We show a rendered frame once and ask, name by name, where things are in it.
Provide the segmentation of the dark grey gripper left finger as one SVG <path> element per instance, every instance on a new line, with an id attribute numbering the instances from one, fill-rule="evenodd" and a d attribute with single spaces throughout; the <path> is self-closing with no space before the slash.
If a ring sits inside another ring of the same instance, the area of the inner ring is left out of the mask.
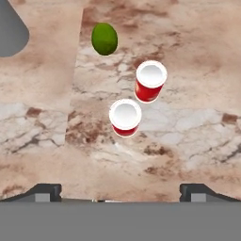
<path id="1" fill-rule="evenodd" d="M 23 194 L 1 200 L 1 202 L 58 202 L 62 198 L 61 184 L 37 184 Z"/>

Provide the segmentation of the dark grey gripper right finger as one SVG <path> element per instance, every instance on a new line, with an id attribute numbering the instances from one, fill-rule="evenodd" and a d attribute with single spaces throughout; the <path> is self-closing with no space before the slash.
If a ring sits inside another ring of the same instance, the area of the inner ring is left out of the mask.
<path id="1" fill-rule="evenodd" d="M 205 184 L 180 184 L 180 202 L 240 202 L 240 200 L 219 194 Z"/>

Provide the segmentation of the red can with white top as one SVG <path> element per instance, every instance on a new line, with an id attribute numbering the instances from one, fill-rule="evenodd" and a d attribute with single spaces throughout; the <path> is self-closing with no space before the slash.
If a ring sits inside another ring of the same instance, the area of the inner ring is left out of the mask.
<path id="1" fill-rule="evenodd" d="M 167 78 L 167 69 L 161 62 L 156 60 L 142 62 L 136 70 L 136 97 L 143 103 L 155 101 Z"/>
<path id="2" fill-rule="evenodd" d="M 131 99 L 117 100 L 110 106 L 109 119 L 114 132 L 120 137 L 131 137 L 138 129 L 142 111 Z"/>

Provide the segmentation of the green lime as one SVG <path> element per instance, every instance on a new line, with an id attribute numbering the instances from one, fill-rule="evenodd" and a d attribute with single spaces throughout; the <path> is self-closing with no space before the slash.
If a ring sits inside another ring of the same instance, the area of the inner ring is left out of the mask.
<path id="1" fill-rule="evenodd" d="M 117 32 L 111 24 L 97 23 L 92 29 L 91 43 L 98 54 L 111 55 L 118 46 Z"/>

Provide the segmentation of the grey sink basin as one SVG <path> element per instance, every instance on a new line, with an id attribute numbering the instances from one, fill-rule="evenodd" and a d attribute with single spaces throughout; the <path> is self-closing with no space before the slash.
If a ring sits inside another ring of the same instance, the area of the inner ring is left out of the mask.
<path id="1" fill-rule="evenodd" d="M 29 41 L 29 31 L 8 0 L 0 0 L 0 57 L 14 56 Z"/>

